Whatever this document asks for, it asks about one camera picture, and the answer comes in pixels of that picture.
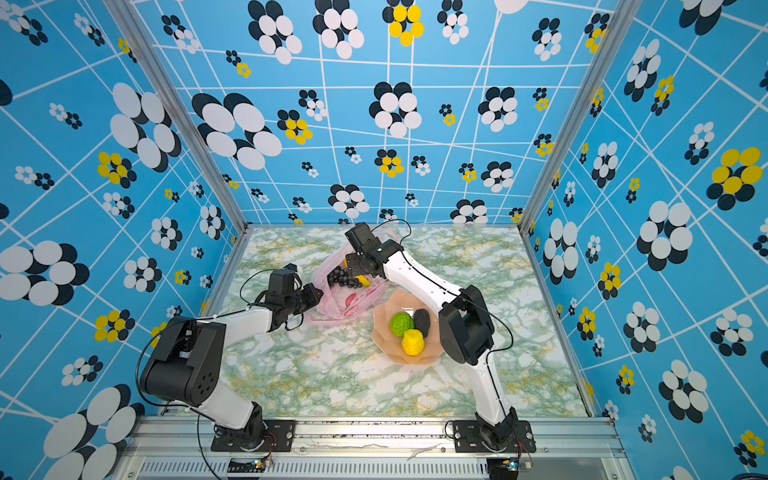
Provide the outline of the dark fake avocado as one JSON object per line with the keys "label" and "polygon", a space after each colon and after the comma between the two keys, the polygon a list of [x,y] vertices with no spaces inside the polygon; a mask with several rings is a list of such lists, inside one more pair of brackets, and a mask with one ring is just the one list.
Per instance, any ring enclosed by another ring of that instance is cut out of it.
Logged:
{"label": "dark fake avocado", "polygon": [[424,338],[429,335],[431,327],[431,315],[427,309],[417,309],[412,314],[413,328],[418,330]]}

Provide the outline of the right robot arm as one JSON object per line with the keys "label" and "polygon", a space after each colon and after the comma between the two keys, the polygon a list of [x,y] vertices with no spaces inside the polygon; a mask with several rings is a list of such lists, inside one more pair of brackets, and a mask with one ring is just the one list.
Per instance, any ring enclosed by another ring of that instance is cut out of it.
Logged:
{"label": "right robot arm", "polygon": [[438,333],[444,352],[466,371],[475,399],[475,417],[486,447],[502,452],[515,446],[526,449],[527,431],[501,387],[492,355],[493,315],[481,291],[460,287],[416,261],[398,241],[381,240],[366,223],[345,232],[353,252],[347,256],[349,269],[397,284],[438,315]]}

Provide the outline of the pink plastic bag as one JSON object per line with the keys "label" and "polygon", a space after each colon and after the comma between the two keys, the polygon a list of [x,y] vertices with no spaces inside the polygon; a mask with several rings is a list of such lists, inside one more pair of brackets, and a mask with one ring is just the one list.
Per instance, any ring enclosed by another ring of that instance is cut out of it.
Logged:
{"label": "pink plastic bag", "polygon": [[342,324],[358,319],[379,303],[388,282],[370,274],[353,275],[346,269],[346,256],[354,252],[345,234],[341,246],[313,272],[310,282],[321,293],[312,315],[319,324]]}

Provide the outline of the green fake lime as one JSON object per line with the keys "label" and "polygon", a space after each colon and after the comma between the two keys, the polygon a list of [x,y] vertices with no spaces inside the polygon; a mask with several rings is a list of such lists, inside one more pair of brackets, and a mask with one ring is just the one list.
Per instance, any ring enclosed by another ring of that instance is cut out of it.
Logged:
{"label": "green fake lime", "polygon": [[395,313],[389,321],[389,329],[393,335],[402,338],[407,331],[414,329],[412,316],[405,311]]}

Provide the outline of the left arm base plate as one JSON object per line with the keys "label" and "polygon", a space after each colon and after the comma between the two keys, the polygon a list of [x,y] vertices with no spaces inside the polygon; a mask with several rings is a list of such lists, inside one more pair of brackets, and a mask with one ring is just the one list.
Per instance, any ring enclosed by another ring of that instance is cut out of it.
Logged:
{"label": "left arm base plate", "polygon": [[272,419],[252,422],[239,430],[215,425],[210,449],[227,453],[290,452],[296,426],[295,420]]}

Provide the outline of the pink scalloped plastic plate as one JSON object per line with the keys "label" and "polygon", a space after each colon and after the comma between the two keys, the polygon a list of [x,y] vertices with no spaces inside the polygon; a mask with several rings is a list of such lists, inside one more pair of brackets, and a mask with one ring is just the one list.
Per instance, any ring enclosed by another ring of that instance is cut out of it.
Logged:
{"label": "pink scalloped plastic plate", "polygon": [[396,364],[431,365],[444,353],[437,315],[406,291],[395,291],[387,302],[377,306],[373,319],[374,343]]}

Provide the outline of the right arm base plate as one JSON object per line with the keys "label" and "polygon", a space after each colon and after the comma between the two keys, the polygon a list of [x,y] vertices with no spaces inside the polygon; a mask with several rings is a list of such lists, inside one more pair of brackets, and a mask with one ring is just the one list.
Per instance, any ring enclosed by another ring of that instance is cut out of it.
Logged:
{"label": "right arm base plate", "polygon": [[531,424],[528,421],[518,420],[512,424],[502,422],[498,426],[490,426],[477,419],[454,420],[451,428],[457,453],[522,455],[537,451]]}

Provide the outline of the yellow fake lemon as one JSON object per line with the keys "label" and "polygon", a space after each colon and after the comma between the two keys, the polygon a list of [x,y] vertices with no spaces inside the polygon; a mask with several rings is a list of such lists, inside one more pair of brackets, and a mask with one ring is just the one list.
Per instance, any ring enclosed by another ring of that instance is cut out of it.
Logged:
{"label": "yellow fake lemon", "polygon": [[407,356],[417,357],[424,351],[426,343],[422,334],[418,330],[413,329],[404,334],[401,346]]}

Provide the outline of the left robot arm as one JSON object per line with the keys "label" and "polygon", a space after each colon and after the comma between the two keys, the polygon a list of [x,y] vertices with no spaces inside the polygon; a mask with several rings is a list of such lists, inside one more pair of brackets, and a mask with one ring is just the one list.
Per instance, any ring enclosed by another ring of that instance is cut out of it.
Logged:
{"label": "left robot arm", "polygon": [[220,379],[226,349],[256,335],[288,328],[317,307],[323,292],[305,283],[297,265],[272,269],[267,288],[246,307],[224,315],[174,317],[160,333],[147,363],[138,368],[138,391],[168,407],[188,407],[213,422],[214,451],[278,449],[279,435],[268,429],[262,407]]}

